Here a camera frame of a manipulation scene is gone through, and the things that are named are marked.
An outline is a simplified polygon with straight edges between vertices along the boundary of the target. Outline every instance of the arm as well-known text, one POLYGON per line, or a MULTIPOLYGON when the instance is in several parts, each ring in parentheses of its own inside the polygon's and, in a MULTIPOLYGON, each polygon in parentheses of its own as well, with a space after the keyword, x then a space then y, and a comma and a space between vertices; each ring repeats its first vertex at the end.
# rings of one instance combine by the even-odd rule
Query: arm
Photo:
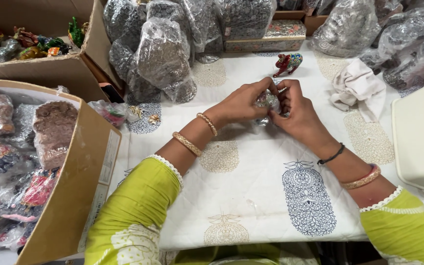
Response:
MULTIPOLYGON (((336 154, 341 145, 323 126, 310 99, 303 97, 299 82, 284 80, 278 89, 284 88, 279 100, 283 113, 290 112, 289 118, 271 112, 273 122, 320 159, 336 154)), ((341 183, 353 182, 371 171, 371 166, 348 149, 325 165, 341 183)), ((401 264, 424 262, 424 205, 417 197, 395 187, 382 175, 348 193, 360 207, 361 223, 382 256, 401 264)))
MULTIPOLYGON (((266 89, 278 94, 267 77, 241 86, 204 115, 217 129, 262 118, 267 109, 254 106, 254 102, 266 89)), ((201 150, 213 136, 202 118, 192 120, 180 134, 201 150)), ((180 192, 181 176, 195 159, 194 153, 173 138, 155 156, 140 162, 101 208, 88 233, 85 264, 159 265, 159 234, 166 210, 180 192)))

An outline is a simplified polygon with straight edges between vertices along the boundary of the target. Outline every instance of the white plastic container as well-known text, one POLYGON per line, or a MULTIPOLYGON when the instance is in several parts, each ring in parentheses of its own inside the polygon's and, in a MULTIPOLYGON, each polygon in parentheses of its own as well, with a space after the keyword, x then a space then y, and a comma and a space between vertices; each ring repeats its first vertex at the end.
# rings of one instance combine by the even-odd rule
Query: white plastic container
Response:
POLYGON ((424 190, 424 87, 392 102, 392 131, 398 177, 424 190))

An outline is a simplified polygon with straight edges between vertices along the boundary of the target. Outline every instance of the painted elephant figurine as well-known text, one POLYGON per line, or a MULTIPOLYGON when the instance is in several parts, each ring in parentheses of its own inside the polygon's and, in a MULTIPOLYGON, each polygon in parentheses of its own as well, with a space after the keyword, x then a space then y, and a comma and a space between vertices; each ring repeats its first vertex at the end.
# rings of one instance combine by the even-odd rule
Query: painted elephant figurine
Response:
POLYGON ((289 55, 279 54, 278 57, 279 60, 276 62, 276 67, 279 68, 279 72, 273 75, 274 78, 278 77, 289 68, 292 68, 292 70, 289 71, 289 74, 292 74, 303 61, 303 57, 300 53, 289 55))

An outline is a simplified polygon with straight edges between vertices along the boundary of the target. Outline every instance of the white cloth rag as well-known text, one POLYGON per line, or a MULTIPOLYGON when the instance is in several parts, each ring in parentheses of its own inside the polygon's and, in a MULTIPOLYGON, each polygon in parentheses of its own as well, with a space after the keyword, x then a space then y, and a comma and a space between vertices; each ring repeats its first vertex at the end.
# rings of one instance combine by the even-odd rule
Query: white cloth rag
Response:
POLYGON ((331 102, 342 111, 358 103, 366 122, 377 122, 385 103, 385 83, 377 78, 361 60, 355 59, 333 80, 336 93, 331 102))

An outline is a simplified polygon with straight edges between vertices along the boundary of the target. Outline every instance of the pink bangle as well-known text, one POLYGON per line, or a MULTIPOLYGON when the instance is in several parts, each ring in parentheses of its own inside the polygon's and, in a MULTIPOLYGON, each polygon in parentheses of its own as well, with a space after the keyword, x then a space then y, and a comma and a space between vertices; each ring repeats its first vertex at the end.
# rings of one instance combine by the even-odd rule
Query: pink bangle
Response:
POLYGON ((371 183, 373 180, 379 177, 379 175, 381 174, 381 168, 376 164, 370 164, 370 165, 372 167, 372 170, 369 172, 369 174, 353 182, 340 183, 341 186, 345 188, 346 190, 354 190, 371 183))

